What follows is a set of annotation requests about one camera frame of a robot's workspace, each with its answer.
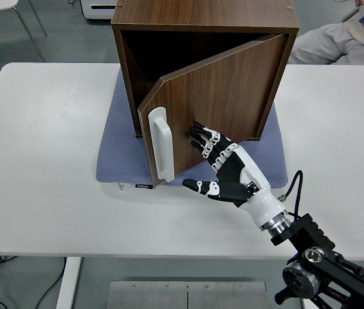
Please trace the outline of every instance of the black metal arm bracket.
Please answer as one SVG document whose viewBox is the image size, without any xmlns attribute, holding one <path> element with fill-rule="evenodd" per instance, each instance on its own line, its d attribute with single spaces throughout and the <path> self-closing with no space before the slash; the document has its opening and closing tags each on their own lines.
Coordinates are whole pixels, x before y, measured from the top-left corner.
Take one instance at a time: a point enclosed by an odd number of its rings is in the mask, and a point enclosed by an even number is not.
<svg viewBox="0 0 364 309">
<path fill-rule="evenodd" d="M 343 309 L 364 309 L 364 268 L 333 251 L 335 244 L 324 236 L 309 214 L 271 239 L 275 246 L 285 240 L 289 240 L 298 253 L 283 271 L 287 287 L 275 296 L 278 304 L 291 297 L 301 297 L 312 300 L 319 308 L 331 309 L 319 296 L 323 293 L 339 302 Z M 350 295 L 329 287 L 331 282 Z"/>
</svg>

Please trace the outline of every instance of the robotic arm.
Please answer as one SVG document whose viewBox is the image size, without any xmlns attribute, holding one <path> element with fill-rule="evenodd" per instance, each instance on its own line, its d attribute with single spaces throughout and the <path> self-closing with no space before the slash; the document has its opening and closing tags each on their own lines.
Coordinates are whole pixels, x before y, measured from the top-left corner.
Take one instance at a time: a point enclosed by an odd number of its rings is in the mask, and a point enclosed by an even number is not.
<svg viewBox="0 0 364 309">
<path fill-rule="evenodd" d="M 275 246 L 289 240 L 296 248 L 298 253 L 282 273 L 287 287 L 275 296 L 275 301 L 282 304 L 290 297 L 300 297 L 312 300 L 319 308 L 331 309 L 319 296 L 325 294 L 338 301 L 342 309 L 364 309 L 364 268 L 333 251 L 335 244 L 310 215 L 295 216 L 291 223 L 262 171 L 240 145 L 198 122 L 190 134 L 192 146 L 202 152 L 219 181 L 186 179 L 183 185 L 213 200 L 234 203 L 248 212 L 261 230 L 268 230 Z M 331 282 L 350 295 L 331 288 Z"/>
</svg>

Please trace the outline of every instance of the metal plate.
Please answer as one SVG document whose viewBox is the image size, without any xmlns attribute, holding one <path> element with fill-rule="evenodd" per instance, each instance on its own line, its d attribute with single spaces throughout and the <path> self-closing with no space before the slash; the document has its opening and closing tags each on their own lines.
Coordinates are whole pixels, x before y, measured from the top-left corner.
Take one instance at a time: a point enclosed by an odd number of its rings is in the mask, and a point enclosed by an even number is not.
<svg viewBox="0 0 364 309">
<path fill-rule="evenodd" d="M 267 309 L 263 282 L 112 281 L 108 309 Z"/>
<path fill-rule="evenodd" d="M 263 282 L 189 282 L 189 309 L 267 309 Z"/>
<path fill-rule="evenodd" d="M 108 309 L 187 309 L 187 283 L 112 281 Z"/>
</svg>

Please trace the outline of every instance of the chair leg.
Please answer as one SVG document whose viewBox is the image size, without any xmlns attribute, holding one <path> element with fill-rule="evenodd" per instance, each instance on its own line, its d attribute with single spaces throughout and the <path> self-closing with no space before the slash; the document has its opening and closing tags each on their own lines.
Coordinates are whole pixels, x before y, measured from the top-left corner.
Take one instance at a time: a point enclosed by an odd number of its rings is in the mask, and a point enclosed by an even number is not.
<svg viewBox="0 0 364 309">
<path fill-rule="evenodd" d="M 35 48 L 36 48 L 36 50 L 37 50 L 37 52 L 38 52 L 39 56 L 41 56 L 42 61 L 43 61 L 43 62 L 46 62 L 46 61 L 45 61 L 45 58 L 42 56 L 42 53 L 39 51 L 38 46 L 36 45 L 35 41 L 33 40 L 32 34 L 30 33 L 30 31 L 29 31 L 29 29 L 28 29 L 27 25 L 25 24 L 25 21 L 23 20 L 23 18 L 22 18 L 22 16 L 21 16 L 21 14 L 19 13 L 19 11 L 18 11 L 16 8 L 14 8 L 14 10 L 15 10 L 16 14 L 18 15 L 19 19 L 21 20 L 21 22 L 22 22 L 22 24 L 23 24 L 23 26 L 24 26 L 24 28 L 25 28 L 26 32 L 28 33 L 30 40 L 32 41 L 33 45 L 35 46 Z"/>
<path fill-rule="evenodd" d="M 45 28 L 43 27 L 42 22 L 39 19 L 38 13 L 36 12 L 35 7 L 33 6 L 32 0 L 28 0 L 28 1 L 29 1 L 29 4 L 30 4 L 30 7 L 32 8 L 32 11 L 34 12 L 34 14 L 36 16 L 36 19 L 38 20 L 38 22 L 39 22 L 39 24 L 40 24 L 40 26 L 42 28 L 43 34 L 45 35 L 45 37 L 47 37 L 48 34 L 46 33 Z"/>
</svg>

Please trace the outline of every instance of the blue mat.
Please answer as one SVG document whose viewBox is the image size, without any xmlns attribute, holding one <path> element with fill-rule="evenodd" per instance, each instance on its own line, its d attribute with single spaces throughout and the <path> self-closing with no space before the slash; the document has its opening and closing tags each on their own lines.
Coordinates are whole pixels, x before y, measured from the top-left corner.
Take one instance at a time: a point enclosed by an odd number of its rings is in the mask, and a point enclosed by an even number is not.
<svg viewBox="0 0 364 309">
<path fill-rule="evenodd" d="M 242 142 L 241 146 L 254 159 L 272 188 L 281 188 L 286 185 L 284 148 L 274 106 L 269 114 L 261 140 Z M 162 184 L 182 185 L 185 178 L 217 181 L 214 170 L 207 161 L 204 161 L 176 175 L 172 182 Z M 152 184 L 145 143 L 142 138 L 134 136 L 134 125 L 121 71 L 116 81 L 111 108 L 100 144 L 96 179 L 99 182 Z"/>
</svg>

